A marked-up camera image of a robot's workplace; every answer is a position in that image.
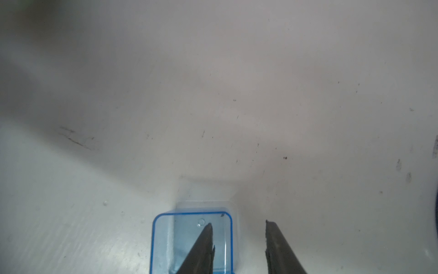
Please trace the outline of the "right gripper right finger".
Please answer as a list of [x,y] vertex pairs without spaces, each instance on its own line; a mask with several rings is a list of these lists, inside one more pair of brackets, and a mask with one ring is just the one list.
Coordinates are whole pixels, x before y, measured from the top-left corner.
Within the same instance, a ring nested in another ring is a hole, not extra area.
[[277,223],[266,221],[265,237],[268,274],[307,274]]

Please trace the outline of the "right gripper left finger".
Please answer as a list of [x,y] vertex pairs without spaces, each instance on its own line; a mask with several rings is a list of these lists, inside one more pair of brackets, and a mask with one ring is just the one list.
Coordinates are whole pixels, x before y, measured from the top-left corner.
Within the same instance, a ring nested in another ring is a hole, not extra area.
[[213,274],[215,246],[213,227],[208,223],[195,241],[177,274]]

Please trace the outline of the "blue transparent tray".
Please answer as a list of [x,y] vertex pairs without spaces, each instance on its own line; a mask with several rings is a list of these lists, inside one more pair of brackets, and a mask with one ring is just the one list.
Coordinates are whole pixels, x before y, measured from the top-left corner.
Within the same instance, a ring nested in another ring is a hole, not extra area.
[[226,209],[201,208],[161,213],[152,223],[151,274],[175,274],[203,229],[211,224],[214,274],[235,272],[233,218]]

